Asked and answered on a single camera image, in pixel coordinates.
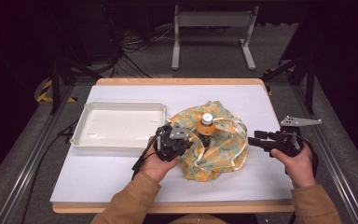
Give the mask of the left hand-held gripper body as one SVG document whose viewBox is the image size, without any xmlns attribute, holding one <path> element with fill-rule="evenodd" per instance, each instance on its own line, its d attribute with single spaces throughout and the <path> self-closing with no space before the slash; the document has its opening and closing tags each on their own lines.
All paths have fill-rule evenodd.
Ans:
<svg viewBox="0 0 358 224">
<path fill-rule="evenodd" d="M 154 149 L 162 161 L 172 161 L 187 151 L 184 144 L 186 140 L 190 141 L 190 136 L 178 122 L 159 127 L 156 136 Z"/>
</svg>

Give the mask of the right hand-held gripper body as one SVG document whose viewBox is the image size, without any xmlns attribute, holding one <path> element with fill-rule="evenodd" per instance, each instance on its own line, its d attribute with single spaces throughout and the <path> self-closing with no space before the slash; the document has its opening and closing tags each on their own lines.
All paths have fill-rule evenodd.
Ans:
<svg viewBox="0 0 358 224">
<path fill-rule="evenodd" d="M 269 132 L 269 139 L 262 139 L 264 142 L 262 148 L 266 152 L 276 148 L 289 157 L 295 157 L 301 152 L 304 145 L 312 148 L 311 143 L 301 135 L 299 128 L 321 123 L 320 119 L 302 119 L 286 116 L 281 121 L 279 131 L 275 133 Z"/>
</svg>

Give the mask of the orange label drink bottle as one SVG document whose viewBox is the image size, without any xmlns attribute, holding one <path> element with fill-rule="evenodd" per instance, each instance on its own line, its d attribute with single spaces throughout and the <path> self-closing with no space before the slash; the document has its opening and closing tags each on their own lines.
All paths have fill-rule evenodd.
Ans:
<svg viewBox="0 0 358 224">
<path fill-rule="evenodd" d="M 213 122 L 213 115 L 204 113 L 201 120 L 196 126 L 197 136 L 205 148 L 208 148 L 212 141 L 212 136 L 215 131 L 215 124 Z"/>
</svg>

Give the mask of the orange print drawstring bag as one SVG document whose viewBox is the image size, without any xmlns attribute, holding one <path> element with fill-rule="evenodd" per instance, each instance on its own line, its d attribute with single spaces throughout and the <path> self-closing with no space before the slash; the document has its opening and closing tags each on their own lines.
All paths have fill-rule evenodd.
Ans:
<svg viewBox="0 0 358 224">
<path fill-rule="evenodd" d="M 212 115 L 215 124 L 208 149 L 204 147 L 196 129 L 205 113 Z M 181 156 L 185 178 L 210 181 L 222 173 L 240 170 L 244 165 L 247 158 L 247 128 L 241 119 L 233 116 L 219 101 L 187 108 L 167 121 L 171 124 L 178 122 L 193 143 Z"/>
</svg>

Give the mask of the white plastic tray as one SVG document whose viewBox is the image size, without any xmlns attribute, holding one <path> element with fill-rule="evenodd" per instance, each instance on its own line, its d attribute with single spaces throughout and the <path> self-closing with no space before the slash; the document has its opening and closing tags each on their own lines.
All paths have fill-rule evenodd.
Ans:
<svg viewBox="0 0 358 224">
<path fill-rule="evenodd" d="M 166 106 L 148 102 L 90 102 L 84 106 L 71 144 L 79 150 L 142 152 L 165 123 Z"/>
</svg>

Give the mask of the person's left hand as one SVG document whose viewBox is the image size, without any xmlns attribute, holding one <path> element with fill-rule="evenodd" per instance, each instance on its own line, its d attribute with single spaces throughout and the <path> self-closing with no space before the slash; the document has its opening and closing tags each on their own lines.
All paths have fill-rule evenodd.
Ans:
<svg viewBox="0 0 358 224">
<path fill-rule="evenodd" d="M 152 144 L 145 154 L 145 161 L 141 167 L 141 171 L 146 173 L 156 182 L 160 182 L 165 175 L 179 163 L 179 161 L 179 157 L 176 157 L 172 161 L 162 161 L 155 154 L 155 149 Z"/>
</svg>

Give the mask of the person's right hand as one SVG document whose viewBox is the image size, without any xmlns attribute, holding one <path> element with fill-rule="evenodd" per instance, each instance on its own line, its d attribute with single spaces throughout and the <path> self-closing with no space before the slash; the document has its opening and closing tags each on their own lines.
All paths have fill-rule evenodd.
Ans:
<svg viewBox="0 0 358 224">
<path fill-rule="evenodd" d="M 284 164 L 295 189 L 311 187 L 316 184 L 312 170 L 311 150 L 307 145 L 304 145 L 301 152 L 295 157 L 289 157 L 278 149 L 272 149 L 271 155 Z"/>
</svg>

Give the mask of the black stand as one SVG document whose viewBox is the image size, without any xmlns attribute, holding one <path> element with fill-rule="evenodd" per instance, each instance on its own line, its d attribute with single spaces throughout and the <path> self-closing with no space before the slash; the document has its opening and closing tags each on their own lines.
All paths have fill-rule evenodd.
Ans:
<svg viewBox="0 0 358 224">
<path fill-rule="evenodd" d="M 52 109 L 51 115 L 54 115 L 62 102 L 61 92 L 60 92 L 60 80 L 63 81 L 65 86 L 74 85 L 76 83 L 76 75 L 72 71 L 72 68 L 75 68 L 85 74 L 88 77 L 92 77 L 95 80 L 102 78 L 101 75 L 91 71 L 86 66 L 76 63 L 69 58 L 60 57 L 56 58 L 51 64 L 51 80 L 52 80 Z"/>
<path fill-rule="evenodd" d="M 266 82 L 270 79 L 275 78 L 279 74 L 285 72 L 286 70 L 293 68 L 293 72 L 288 78 L 288 82 L 292 86 L 297 86 L 303 80 L 304 77 L 307 78 L 306 81 L 306 93 L 305 93 L 305 105 L 310 114 L 313 112 L 313 90 L 314 90 L 314 81 L 315 75 L 313 74 L 313 58 L 308 57 L 299 57 L 297 59 L 291 60 L 274 70 L 267 70 L 264 75 L 260 78 L 263 82 Z"/>
</svg>

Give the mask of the wooden table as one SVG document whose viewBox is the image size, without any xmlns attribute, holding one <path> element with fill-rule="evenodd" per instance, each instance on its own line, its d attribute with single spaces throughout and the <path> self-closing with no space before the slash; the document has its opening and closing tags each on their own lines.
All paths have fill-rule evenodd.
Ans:
<svg viewBox="0 0 358 224">
<path fill-rule="evenodd" d="M 264 83 L 258 78 L 102 78 L 96 85 L 103 86 L 172 86 L 172 85 L 260 85 Z M 89 153 L 92 155 L 111 156 L 107 152 Z M 108 203 L 52 203 L 56 213 L 99 213 Z M 151 207 L 154 214 L 174 213 L 274 213 L 291 212 L 294 207 L 289 199 L 265 201 L 223 201 L 193 203 L 155 203 Z"/>
</svg>

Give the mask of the white table mat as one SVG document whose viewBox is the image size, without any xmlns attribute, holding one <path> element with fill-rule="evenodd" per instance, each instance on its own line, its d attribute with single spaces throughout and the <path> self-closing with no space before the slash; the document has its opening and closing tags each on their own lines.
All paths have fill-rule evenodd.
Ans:
<svg viewBox="0 0 358 224">
<path fill-rule="evenodd" d="M 91 88 L 89 102 L 159 102 L 167 116 L 209 101 L 220 102 L 255 130 L 280 128 L 270 99 L 260 85 L 103 86 Z M 52 203 L 108 203 L 131 180 L 133 157 L 92 155 L 70 147 L 50 201 Z M 199 182 L 183 177 L 179 167 L 160 182 L 158 203 L 265 201 L 289 199 L 292 183 L 283 165 L 260 147 L 248 147 L 245 164 L 238 171 L 215 180 Z"/>
</svg>

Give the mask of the person's tan lap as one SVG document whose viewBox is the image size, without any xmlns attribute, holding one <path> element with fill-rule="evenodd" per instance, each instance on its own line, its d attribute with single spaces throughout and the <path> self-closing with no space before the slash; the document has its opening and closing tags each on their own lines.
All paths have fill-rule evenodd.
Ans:
<svg viewBox="0 0 358 224">
<path fill-rule="evenodd" d="M 168 224 L 227 224 L 224 220 L 208 214 L 190 214 L 176 218 Z"/>
</svg>

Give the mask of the grey metal stand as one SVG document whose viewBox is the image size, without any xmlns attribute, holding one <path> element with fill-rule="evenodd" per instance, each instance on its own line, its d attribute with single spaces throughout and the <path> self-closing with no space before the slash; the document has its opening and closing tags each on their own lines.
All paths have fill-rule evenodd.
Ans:
<svg viewBox="0 0 358 224">
<path fill-rule="evenodd" d="M 181 11 L 179 6 L 176 5 L 173 19 L 172 70 L 179 69 L 181 27 L 245 27 L 246 35 L 240 40 L 240 45 L 248 69 L 255 70 L 255 61 L 249 44 L 258 10 L 259 6 L 245 11 Z"/>
</svg>

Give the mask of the yellow black hazard tape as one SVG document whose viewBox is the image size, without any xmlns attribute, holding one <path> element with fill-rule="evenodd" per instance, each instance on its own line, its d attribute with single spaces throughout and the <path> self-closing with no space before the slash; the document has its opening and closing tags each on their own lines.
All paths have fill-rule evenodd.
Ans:
<svg viewBox="0 0 358 224">
<path fill-rule="evenodd" d="M 48 103 L 53 102 L 53 98 L 48 97 L 48 90 L 51 86 L 52 86 L 52 79 L 49 78 L 46 81 L 46 83 L 43 85 L 43 88 L 42 88 L 41 92 L 39 93 L 39 95 L 36 97 L 37 102 L 48 102 Z"/>
</svg>

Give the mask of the aluminium rail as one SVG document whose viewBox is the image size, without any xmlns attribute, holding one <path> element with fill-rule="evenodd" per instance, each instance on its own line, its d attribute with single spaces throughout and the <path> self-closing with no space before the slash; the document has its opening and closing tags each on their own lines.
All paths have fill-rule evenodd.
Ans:
<svg viewBox="0 0 358 224">
<path fill-rule="evenodd" d="M 358 224 L 358 150 L 321 88 L 314 93 L 312 112 L 305 106 L 304 89 L 294 86 L 292 92 L 302 115 L 323 121 L 306 130 L 322 158 L 319 177 L 330 180 L 327 187 L 333 193 L 343 223 Z"/>
<path fill-rule="evenodd" d="M 62 88 L 62 92 L 59 94 L 59 99 L 62 102 L 58 105 L 58 108 L 53 114 L 50 113 L 52 111 L 52 109 L 50 109 L 47 118 L 43 120 L 43 127 L 41 131 L 37 132 L 36 142 L 33 144 L 26 161 L 21 167 L 21 171 L 16 176 L 16 182 L 12 185 L 4 205 L 0 209 L 0 224 L 7 224 L 10 221 L 28 185 L 34 180 L 36 168 L 41 163 L 42 157 L 47 151 L 48 139 L 64 108 L 64 103 L 70 98 L 73 89 L 74 86 L 64 86 Z"/>
</svg>

